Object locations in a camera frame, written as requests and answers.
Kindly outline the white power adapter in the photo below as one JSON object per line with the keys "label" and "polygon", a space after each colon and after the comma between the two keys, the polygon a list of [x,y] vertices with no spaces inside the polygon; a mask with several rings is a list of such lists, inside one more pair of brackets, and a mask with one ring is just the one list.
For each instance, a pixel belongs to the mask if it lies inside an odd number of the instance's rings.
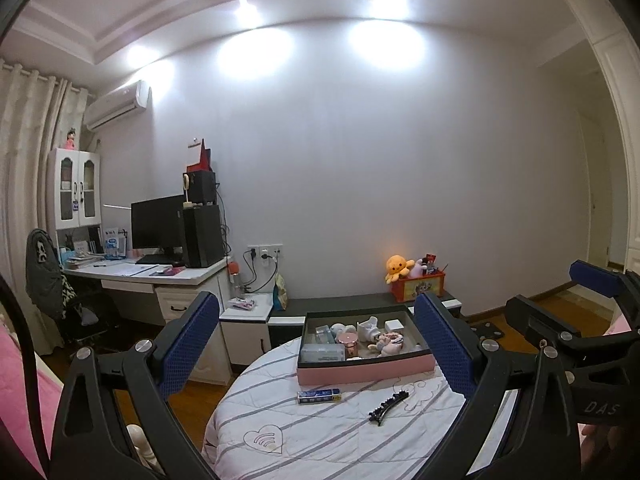
{"label": "white power adapter", "polygon": [[405,325],[398,318],[393,318],[392,320],[387,320],[384,323],[384,328],[387,333],[398,333],[402,334],[405,330]]}

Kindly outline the colorful block doll toy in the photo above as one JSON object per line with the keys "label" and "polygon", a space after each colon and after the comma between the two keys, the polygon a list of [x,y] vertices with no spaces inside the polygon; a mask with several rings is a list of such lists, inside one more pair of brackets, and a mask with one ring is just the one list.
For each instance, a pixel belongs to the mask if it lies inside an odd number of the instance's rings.
{"label": "colorful block doll toy", "polygon": [[404,341],[404,336],[397,332],[387,332],[381,335],[388,344],[401,344]]}

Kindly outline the pink pig figurine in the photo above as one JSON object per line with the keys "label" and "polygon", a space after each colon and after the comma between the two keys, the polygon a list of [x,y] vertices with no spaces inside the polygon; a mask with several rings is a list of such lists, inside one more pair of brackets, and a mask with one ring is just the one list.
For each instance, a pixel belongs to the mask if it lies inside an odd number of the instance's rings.
{"label": "pink pig figurine", "polygon": [[374,344],[369,344],[368,349],[370,351],[378,352],[380,356],[397,356],[402,347],[404,346],[404,337],[389,337],[382,335],[378,337],[378,340]]}

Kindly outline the white heart plug nightlight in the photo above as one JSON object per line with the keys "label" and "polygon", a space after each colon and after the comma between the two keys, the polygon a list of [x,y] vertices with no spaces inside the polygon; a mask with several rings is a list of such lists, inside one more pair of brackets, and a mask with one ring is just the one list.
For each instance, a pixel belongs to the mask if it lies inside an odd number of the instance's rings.
{"label": "white heart plug nightlight", "polygon": [[376,316],[370,316],[367,320],[358,322],[356,329],[358,340],[363,344],[376,344],[381,336]]}

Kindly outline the black hair clip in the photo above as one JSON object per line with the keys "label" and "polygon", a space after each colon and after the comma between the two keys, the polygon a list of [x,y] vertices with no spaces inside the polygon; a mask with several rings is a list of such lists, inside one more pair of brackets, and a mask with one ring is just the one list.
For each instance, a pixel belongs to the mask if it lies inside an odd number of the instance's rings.
{"label": "black hair clip", "polygon": [[369,413],[368,421],[374,422],[378,426],[382,425],[382,422],[388,412],[392,408],[396,408],[398,404],[401,404],[409,397],[408,391],[400,390],[393,393],[388,399],[383,401],[377,408]]}

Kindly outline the rose gold metal jar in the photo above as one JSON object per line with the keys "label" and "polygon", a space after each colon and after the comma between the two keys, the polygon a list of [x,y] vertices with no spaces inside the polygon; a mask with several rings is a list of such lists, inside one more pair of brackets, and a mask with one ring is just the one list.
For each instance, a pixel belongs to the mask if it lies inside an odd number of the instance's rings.
{"label": "rose gold metal jar", "polygon": [[344,347],[346,359],[358,358],[358,336],[356,333],[340,333],[336,336],[336,340]]}

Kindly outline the white bottle green base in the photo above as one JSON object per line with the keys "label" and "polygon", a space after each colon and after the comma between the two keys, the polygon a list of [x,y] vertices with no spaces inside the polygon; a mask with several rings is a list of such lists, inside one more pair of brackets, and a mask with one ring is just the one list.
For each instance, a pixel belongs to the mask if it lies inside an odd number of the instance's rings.
{"label": "white bottle green base", "polygon": [[314,330],[314,336],[318,344],[336,344],[337,337],[344,332],[346,326],[342,323],[334,323],[333,325],[321,325]]}

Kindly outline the blue small tube box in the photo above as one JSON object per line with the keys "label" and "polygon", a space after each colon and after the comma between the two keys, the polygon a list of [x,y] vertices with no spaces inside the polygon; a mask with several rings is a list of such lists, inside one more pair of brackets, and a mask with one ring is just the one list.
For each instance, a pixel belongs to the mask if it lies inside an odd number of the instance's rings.
{"label": "blue small tube box", "polygon": [[326,403],[337,402],[341,400],[341,398],[341,390],[337,388],[312,389],[299,391],[297,402],[299,404]]}

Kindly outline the clear plastic container box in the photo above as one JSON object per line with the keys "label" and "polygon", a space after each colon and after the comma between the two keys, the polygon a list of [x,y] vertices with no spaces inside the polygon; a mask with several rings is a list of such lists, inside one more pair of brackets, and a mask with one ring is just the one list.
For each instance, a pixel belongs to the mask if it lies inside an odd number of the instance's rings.
{"label": "clear plastic container box", "polygon": [[342,344],[304,344],[300,348],[303,363],[343,362],[346,359]]}

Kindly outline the black floor scale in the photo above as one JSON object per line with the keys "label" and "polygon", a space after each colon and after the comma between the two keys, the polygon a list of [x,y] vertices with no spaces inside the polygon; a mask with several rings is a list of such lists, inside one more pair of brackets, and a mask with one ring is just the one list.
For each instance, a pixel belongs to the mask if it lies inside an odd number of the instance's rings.
{"label": "black floor scale", "polygon": [[503,331],[497,325],[488,321],[473,324],[470,329],[479,340],[498,340],[504,336]]}

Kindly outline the pink bedding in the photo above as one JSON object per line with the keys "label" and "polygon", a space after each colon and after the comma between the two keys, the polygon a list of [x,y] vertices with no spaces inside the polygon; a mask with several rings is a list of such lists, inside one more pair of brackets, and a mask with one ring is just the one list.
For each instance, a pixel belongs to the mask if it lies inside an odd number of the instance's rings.
{"label": "pink bedding", "polygon": [[[18,448],[25,454],[26,460],[35,467],[38,474],[43,474],[28,421],[20,345],[15,334],[6,326],[4,318],[1,318],[0,352],[1,420]],[[55,416],[63,384],[38,354],[35,354],[35,358],[44,442],[46,442],[47,451],[51,452]]]}

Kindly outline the white door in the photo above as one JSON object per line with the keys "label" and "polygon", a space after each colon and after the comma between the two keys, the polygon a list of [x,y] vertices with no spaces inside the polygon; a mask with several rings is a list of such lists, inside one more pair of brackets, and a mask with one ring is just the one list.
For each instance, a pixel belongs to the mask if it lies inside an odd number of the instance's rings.
{"label": "white door", "polygon": [[612,234],[612,184],[605,138],[600,125],[579,114],[589,184],[588,261],[607,266]]}

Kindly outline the purple plush toy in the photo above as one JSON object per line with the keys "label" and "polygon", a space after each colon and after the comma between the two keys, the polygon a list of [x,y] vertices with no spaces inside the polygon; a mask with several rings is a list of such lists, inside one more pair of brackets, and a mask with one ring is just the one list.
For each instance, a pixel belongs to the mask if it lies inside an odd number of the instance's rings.
{"label": "purple plush toy", "polygon": [[408,278],[423,278],[425,274],[426,274],[426,265],[423,263],[422,260],[418,260],[410,270]]}

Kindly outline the red toy storage box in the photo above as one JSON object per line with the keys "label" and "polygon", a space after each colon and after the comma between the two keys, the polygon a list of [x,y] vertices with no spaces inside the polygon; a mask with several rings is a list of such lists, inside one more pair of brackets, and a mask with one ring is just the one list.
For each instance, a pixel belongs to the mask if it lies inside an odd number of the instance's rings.
{"label": "red toy storage box", "polygon": [[410,302],[424,292],[441,297],[445,292],[445,272],[426,274],[418,278],[400,278],[390,284],[390,292],[397,302]]}

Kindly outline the orange octopus plush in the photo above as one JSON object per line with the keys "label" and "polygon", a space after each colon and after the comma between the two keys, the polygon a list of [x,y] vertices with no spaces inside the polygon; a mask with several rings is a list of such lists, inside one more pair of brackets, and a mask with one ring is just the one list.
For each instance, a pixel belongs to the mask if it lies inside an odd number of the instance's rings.
{"label": "orange octopus plush", "polygon": [[401,278],[406,278],[415,264],[416,262],[414,260],[407,260],[401,257],[401,255],[391,256],[385,263],[385,283],[389,285],[397,282]]}

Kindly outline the white desk with drawers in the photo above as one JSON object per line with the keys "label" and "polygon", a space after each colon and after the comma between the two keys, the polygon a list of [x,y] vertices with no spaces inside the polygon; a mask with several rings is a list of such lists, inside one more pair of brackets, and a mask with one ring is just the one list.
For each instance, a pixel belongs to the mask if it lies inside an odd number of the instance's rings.
{"label": "white desk with drawers", "polygon": [[228,258],[207,268],[137,264],[132,259],[101,260],[67,269],[74,278],[93,280],[114,299],[123,318],[163,326],[180,318],[200,292],[210,292],[226,310],[230,299]]}

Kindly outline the pink black storage box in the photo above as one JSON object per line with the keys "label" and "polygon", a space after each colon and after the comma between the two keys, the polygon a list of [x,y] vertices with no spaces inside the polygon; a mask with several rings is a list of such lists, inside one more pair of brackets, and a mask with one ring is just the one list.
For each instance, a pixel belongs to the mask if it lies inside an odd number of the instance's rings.
{"label": "pink black storage box", "polygon": [[302,386],[343,385],[357,382],[375,382],[421,373],[429,373],[435,369],[435,358],[430,348],[425,351],[412,352],[411,347],[416,340],[427,343],[414,322],[411,311],[391,313],[385,318],[378,318],[378,328],[381,335],[387,333],[384,323],[398,318],[405,325],[401,334],[404,336],[404,346],[397,356],[380,356],[378,352],[370,351],[368,344],[358,340],[359,356],[355,359],[344,359],[343,362],[303,363],[300,360],[300,348],[304,344],[318,344],[314,330],[321,325],[312,321],[306,324],[306,334],[300,336],[300,346],[297,358],[297,379]]}

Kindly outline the low black white cabinet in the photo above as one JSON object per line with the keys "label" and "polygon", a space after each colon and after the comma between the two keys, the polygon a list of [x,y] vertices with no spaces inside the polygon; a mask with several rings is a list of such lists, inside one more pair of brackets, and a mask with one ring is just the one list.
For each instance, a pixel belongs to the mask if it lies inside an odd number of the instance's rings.
{"label": "low black white cabinet", "polygon": [[414,300],[398,302],[389,292],[378,294],[291,299],[284,310],[274,306],[267,294],[247,296],[250,310],[233,302],[221,313],[220,322],[231,369],[242,372],[258,358],[281,344],[306,334],[308,321],[316,325],[355,325],[372,315],[411,311]]}

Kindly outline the orange cap bottle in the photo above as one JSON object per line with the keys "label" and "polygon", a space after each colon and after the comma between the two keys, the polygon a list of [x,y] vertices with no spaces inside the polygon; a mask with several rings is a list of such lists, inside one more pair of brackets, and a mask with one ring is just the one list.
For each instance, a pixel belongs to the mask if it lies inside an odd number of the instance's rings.
{"label": "orange cap bottle", "polygon": [[231,287],[231,297],[241,298],[243,296],[243,285],[239,263],[234,260],[228,261],[228,275]]}

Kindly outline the black computer monitor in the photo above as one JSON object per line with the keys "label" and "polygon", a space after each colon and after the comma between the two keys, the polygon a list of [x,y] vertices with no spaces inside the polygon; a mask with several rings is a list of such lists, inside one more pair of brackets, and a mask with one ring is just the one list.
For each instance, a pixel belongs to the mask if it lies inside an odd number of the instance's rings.
{"label": "black computer monitor", "polygon": [[173,195],[131,204],[132,248],[152,250],[137,264],[182,263],[183,196]]}

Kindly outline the black computer tower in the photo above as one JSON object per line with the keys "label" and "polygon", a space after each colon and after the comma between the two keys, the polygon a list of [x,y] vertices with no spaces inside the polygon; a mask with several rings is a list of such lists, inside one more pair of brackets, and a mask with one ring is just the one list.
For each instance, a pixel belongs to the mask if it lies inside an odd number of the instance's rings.
{"label": "black computer tower", "polygon": [[182,251],[188,268],[208,268],[224,258],[224,241],[217,205],[183,209]]}

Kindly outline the snack bag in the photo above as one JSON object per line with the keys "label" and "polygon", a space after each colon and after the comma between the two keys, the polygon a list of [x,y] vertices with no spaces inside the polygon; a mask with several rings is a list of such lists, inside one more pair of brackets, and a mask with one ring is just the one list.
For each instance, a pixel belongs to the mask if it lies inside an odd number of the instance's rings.
{"label": "snack bag", "polygon": [[272,303],[276,311],[285,311],[288,307],[288,291],[284,277],[280,273],[277,273],[273,279]]}

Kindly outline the white glass door cabinet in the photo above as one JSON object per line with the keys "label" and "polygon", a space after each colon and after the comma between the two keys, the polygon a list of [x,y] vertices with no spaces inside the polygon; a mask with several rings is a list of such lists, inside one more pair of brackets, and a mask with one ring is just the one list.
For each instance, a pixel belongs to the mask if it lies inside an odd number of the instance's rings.
{"label": "white glass door cabinet", "polygon": [[101,223],[100,155],[55,148],[47,161],[48,229],[59,231]]}

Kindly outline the black speaker box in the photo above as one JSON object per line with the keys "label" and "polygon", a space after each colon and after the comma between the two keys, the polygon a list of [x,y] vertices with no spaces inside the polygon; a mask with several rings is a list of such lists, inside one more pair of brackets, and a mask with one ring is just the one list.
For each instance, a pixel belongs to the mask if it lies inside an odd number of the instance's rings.
{"label": "black speaker box", "polygon": [[184,200],[192,204],[216,204],[216,174],[210,170],[188,171],[182,174]]}

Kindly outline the pink doll on cabinet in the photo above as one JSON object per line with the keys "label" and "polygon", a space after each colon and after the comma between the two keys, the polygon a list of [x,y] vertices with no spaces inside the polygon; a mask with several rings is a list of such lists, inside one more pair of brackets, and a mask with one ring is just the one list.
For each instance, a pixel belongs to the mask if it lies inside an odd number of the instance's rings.
{"label": "pink doll on cabinet", "polygon": [[76,150],[76,129],[70,128],[66,133],[66,140],[64,143],[66,150]]}

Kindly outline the red paper bag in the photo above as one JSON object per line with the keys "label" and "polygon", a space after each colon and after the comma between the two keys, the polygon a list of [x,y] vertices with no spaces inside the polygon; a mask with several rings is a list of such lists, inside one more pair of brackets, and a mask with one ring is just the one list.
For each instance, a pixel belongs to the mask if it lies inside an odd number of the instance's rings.
{"label": "red paper bag", "polygon": [[204,139],[195,139],[188,145],[186,152],[186,172],[210,171],[210,149]]}

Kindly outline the beige curtain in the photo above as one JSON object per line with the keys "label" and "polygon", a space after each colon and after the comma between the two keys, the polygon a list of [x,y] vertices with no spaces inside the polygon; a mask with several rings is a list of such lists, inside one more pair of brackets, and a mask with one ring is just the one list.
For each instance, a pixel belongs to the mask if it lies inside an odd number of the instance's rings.
{"label": "beige curtain", "polygon": [[55,325],[26,292],[26,242],[47,226],[47,160],[66,134],[81,132],[89,92],[64,78],[1,63],[1,276],[25,315],[35,349],[61,344]]}

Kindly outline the white air conditioner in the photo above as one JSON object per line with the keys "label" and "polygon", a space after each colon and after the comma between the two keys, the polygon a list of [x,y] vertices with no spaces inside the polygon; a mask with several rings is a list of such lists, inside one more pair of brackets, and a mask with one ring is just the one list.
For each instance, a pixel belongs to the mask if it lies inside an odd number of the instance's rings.
{"label": "white air conditioner", "polygon": [[141,113],[148,107],[150,87],[144,80],[137,80],[101,96],[85,111],[84,125],[96,131],[112,122]]}

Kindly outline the wall power strip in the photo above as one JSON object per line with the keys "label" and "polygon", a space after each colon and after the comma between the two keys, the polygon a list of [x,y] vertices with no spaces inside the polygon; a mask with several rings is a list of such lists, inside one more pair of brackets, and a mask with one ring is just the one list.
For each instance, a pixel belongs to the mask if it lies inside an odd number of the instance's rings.
{"label": "wall power strip", "polygon": [[282,256],[282,244],[248,245],[247,250],[252,260],[271,259],[278,261]]}

